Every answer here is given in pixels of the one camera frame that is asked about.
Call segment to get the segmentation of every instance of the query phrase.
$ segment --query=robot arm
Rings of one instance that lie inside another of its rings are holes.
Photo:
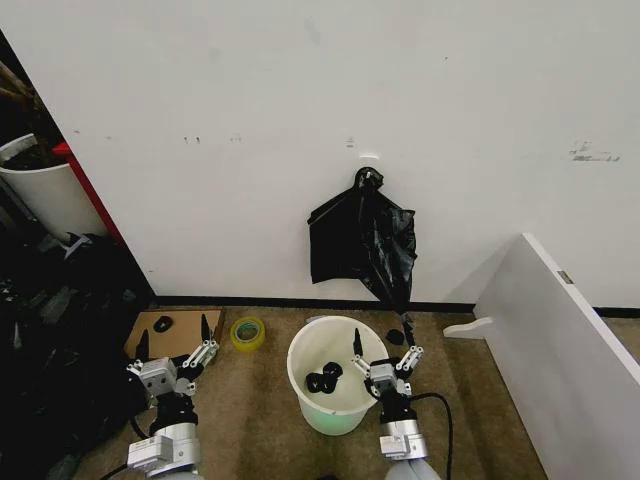
[[[427,445],[418,430],[416,412],[411,408],[411,385],[408,382],[424,349],[411,345],[401,359],[386,358],[369,364],[363,359],[360,332],[356,328],[353,351],[351,361],[362,372],[365,388],[382,404],[380,451],[396,461],[387,479],[438,479],[424,461]]]
[[[145,334],[141,340],[143,345],[136,349],[137,354],[148,352],[148,334]],[[140,470],[147,478],[154,479],[201,478],[196,475],[201,454],[196,435],[198,416],[193,411],[191,396],[196,391],[194,380],[218,349],[203,314],[202,343],[179,366],[169,357],[164,357],[145,362],[137,359],[127,367],[139,378],[158,407],[157,417],[150,428],[151,437],[129,446],[129,468]]]

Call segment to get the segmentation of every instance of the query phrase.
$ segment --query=red object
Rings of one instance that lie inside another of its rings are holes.
[[[118,230],[118,227],[116,227],[116,224],[111,218],[111,215],[109,215],[109,212],[107,212],[107,209],[104,207],[102,200],[100,200],[100,197],[98,197],[98,194],[94,190],[93,185],[91,185],[91,182],[85,175],[82,167],[78,163],[78,160],[71,151],[71,147],[69,147],[69,144],[67,142],[59,143],[58,145],[53,147],[52,151],[56,157],[62,157],[69,163],[71,170],[73,170],[73,173],[75,173],[76,178],[80,182],[80,185],[82,185],[82,188],[89,197],[89,200],[91,200],[91,203],[98,212],[98,215],[104,222],[107,230],[109,230],[109,234],[111,235],[111,237],[117,243],[126,247],[127,244],[125,243],[124,238],[122,238],[120,230]]]

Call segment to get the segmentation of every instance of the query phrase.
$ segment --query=white bucket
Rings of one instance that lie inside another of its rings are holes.
[[[0,147],[0,165],[36,144],[33,134]],[[39,170],[7,170],[0,177],[29,207],[42,225],[60,241],[69,242],[69,233],[106,235],[107,227],[68,163]]]
[[[344,435],[356,428],[375,403],[364,388],[364,376],[351,363],[355,329],[367,361],[388,358],[387,349],[373,330],[353,318],[327,316],[312,321],[294,337],[287,355],[287,372],[298,395],[300,410],[309,425],[325,435]],[[305,379],[322,373],[328,362],[342,367],[333,393],[311,393]]]

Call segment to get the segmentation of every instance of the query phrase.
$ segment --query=white wall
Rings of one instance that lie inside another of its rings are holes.
[[[414,301],[475,301],[531,231],[592,304],[640,307],[639,14],[4,0],[0,27],[158,294],[369,299],[311,284],[305,221],[375,152],[417,210]]]

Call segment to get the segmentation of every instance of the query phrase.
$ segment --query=white flower pot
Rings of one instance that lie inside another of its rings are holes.
[[[3,162],[35,145],[32,135],[0,147],[0,177],[18,194],[42,225],[60,241],[69,242],[69,232],[107,235],[107,228],[78,182],[69,164],[39,170],[7,170]]]

